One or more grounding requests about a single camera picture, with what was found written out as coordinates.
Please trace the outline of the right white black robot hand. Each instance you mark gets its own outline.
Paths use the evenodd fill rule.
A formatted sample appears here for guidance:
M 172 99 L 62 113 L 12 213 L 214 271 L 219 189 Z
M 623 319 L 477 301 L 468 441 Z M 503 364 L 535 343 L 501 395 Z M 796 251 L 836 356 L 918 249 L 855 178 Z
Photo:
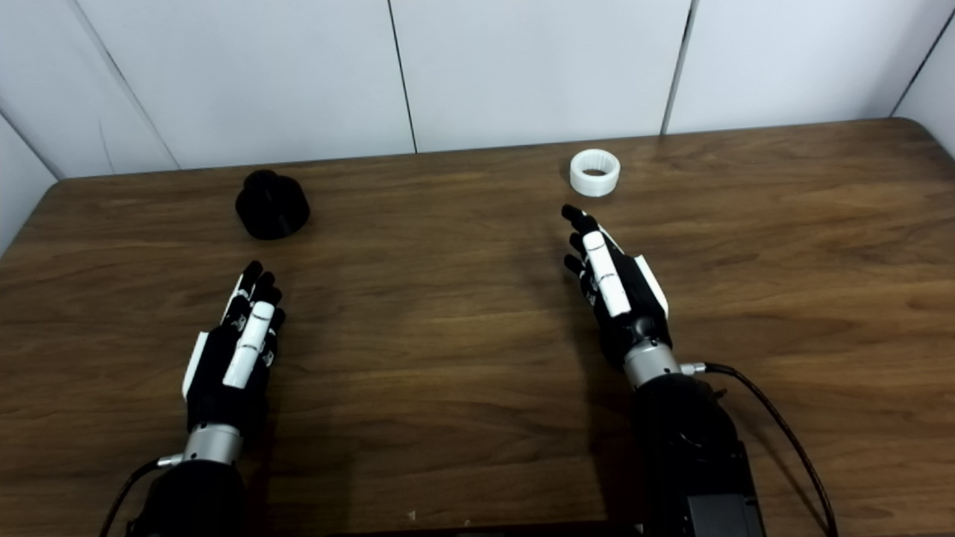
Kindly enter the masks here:
M 574 231 L 569 244 L 575 254 L 566 255 L 564 265 L 591 306 L 606 361 L 623 371 L 634 389 L 680 373 L 668 300 L 644 256 L 624 252 L 593 215 L 574 205 L 563 205 L 560 215 Z

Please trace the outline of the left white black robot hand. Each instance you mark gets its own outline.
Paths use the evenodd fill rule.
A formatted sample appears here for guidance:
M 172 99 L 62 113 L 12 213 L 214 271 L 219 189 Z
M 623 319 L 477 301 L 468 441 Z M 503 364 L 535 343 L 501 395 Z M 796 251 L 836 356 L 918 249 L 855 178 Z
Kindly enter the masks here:
M 266 422 L 272 364 L 286 314 L 275 276 L 254 260 L 243 269 L 217 326 L 195 340 L 182 397 L 187 404 L 185 462 L 235 465 Z

